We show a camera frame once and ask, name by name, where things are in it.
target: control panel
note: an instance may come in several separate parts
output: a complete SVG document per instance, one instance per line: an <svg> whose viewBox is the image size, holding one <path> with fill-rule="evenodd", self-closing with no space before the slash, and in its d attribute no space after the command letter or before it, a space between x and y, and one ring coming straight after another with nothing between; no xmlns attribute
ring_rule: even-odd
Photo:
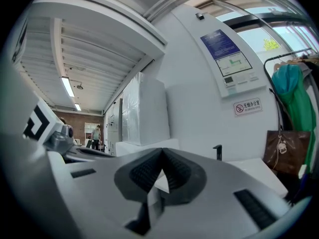
<svg viewBox="0 0 319 239"><path fill-rule="evenodd" d="M211 57L214 60L211 64L215 66L211 67L223 98L266 85L265 80L260 77L264 73L263 65L252 49L240 50L221 29L200 39L210 53L209 60L211 61Z"/></svg>

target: fluorescent light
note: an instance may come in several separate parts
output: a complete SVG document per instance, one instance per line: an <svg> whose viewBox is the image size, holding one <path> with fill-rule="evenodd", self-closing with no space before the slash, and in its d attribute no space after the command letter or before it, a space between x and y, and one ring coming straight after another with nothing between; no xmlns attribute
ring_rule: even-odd
<svg viewBox="0 0 319 239"><path fill-rule="evenodd" d="M70 84L70 79L69 77L62 77L62 82L64 84L64 87L66 91L68 92L69 96L74 97L74 93Z"/></svg>
<svg viewBox="0 0 319 239"><path fill-rule="evenodd" d="M80 108L79 104L75 104L75 107L76 107L76 109L77 109L78 111L80 111L80 110L81 110L81 108Z"/></svg>

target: clothes rack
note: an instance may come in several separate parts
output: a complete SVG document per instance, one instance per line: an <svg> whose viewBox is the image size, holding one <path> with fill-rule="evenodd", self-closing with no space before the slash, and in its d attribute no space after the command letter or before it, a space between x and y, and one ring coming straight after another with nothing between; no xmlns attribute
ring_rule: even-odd
<svg viewBox="0 0 319 239"><path fill-rule="evenodd" d="M276 88L275 88L275 85L269 75L269 73L267 72L267 69L266 69L266 64L267 62L269 61L272 61L272 60L275 60L275 59L278 59L278 58L282 58L282 57L287 57L287 56L290 56L290 55L294 55L294 54L297 54L297 53L300 53L300 52L304 52L304 51L309 51L309 50L312 50L314 53L316 53L312 48L307 48L307 49L302 49L302 50L297 50L297 51L292 51L292 52L289 52L289 53L286 53L286 54L283 54L283 55L278 55L276 57L272 57L272 58L268 58L265 62L264 62L264 72L272 86L272 89L274 91L274 93L276 95L278 95L277 91L276 91ZM283 108L280 106L280 113L281 113L281 117L282 117L282 120L283 120L283 128L284 130L292 130L292 125L290 125L290 121L287 117L287 115L285 114Z"/></svg>

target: black vent slot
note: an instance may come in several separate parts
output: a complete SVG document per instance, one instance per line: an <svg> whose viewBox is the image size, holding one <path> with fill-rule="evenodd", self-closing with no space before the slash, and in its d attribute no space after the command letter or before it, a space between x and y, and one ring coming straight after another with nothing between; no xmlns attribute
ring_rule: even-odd
<svg viewBox="0 0 319 239"><path fill-rule="evenodd" d="M130 179L149 192L161 171L160 154L154 155L130 171Z"/></svg>
<svg viewBox="0 0 319 239"><path fill-rule="evenodd" d="M237 191L234 195L261 230L276 221L276 218L248 190Z"/></svg>
<svg viewBox="0 0 319 239"><path fill-rule="evenodd" d="M72 172L71 175L73 178L78 178L78 177L82 177L82 176L89 175L92 173L96 173L96 171L91 168L91 169L85 169L85 170L81 170L81 171Z"/></svg>
<svg viewBox="0 0 319 239"><path fill-rule="evenodd" d="M162 167L170 192L183 186L190 178L190 167L168 153L163 155Z"/></svg>

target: ceiling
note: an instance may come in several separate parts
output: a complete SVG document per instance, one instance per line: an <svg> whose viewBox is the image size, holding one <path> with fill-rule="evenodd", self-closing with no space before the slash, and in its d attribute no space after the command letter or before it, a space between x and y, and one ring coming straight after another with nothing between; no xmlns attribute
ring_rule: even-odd
<svg viewBox="0 0 319 239"><path fill-rule="evenodd" d="M56 69L50 36L50 18L30 17L22 66L47 99L57 107L74 108ZM62 20L62 56L75 102L82 110L101 112L121 82L144 53L106 33L83 29Z"/></svg>

